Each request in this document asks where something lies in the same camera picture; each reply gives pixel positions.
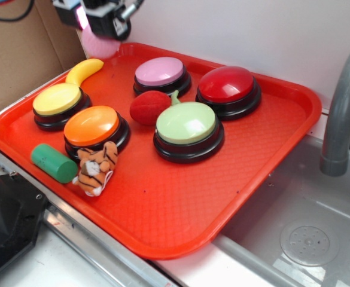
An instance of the tiger plush toy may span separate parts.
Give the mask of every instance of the tiger plush toy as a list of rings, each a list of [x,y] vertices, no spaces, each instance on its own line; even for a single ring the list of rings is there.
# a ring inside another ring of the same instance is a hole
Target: tiger plush toy
[[[100,151],[80,148],[78,157],[81,170],[72,183],[79,185],[88,196],[99,196],[116,167],[118,159],[116,144],[106,142]]]

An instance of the yellow banana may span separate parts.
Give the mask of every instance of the yellow banana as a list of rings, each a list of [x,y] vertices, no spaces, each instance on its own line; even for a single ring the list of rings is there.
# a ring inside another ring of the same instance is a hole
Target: yellow banana
[[[66,83],[80,87],[81,83],[89,76],[95,74],[104,65],[99,59],[87,59],[76,64],[67,74]]]

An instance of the drain cover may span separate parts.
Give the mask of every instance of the drain cover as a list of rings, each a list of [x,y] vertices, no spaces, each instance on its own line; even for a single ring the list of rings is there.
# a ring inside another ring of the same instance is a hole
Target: drain cover
[[[337,256],[339,241],[328,226],[298,220],[282,231],[281,248],[287,257],[298,264],[321,266]]]

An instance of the orange tray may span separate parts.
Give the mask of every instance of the orange tray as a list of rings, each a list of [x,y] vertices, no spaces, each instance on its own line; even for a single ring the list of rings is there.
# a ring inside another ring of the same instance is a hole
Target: orange tray
[[[83,90],[94,105],[112,106],[127,120],[130,141],[119,155],[102,195],[88,197],[79,187],[60,184],[32,164],[41,143],[66,154],[63,132],[44,132],[34,123],[32,102],[44,88],[64,82],[66,73],[33,92],[0,116],[0,150],[58,196],[148,259],[171,259],[209,243],[269,173],[304,137],[321,115],[321,102],[297,84],[253,74],[262,89],[250,115],[223,121],[225,143],[211,158],[193,164],[170,163],[156,153],[154,127],[129,114],[135,69],[156,57],[176,57],[192,78],[182,102],[194,101],[200,78],[222,65],[143,44],[122,44]]]

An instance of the stainless steel sink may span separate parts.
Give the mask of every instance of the stainless steel sink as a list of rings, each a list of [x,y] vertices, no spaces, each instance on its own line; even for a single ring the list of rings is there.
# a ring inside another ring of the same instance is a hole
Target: stainless steel sink
[[[283,277],[282,286],[350,287],[350,158],[345,175],[326,176],[321,147],[306,136],[214,244],[241,251],[240,261],[253,255],[257,270]]]

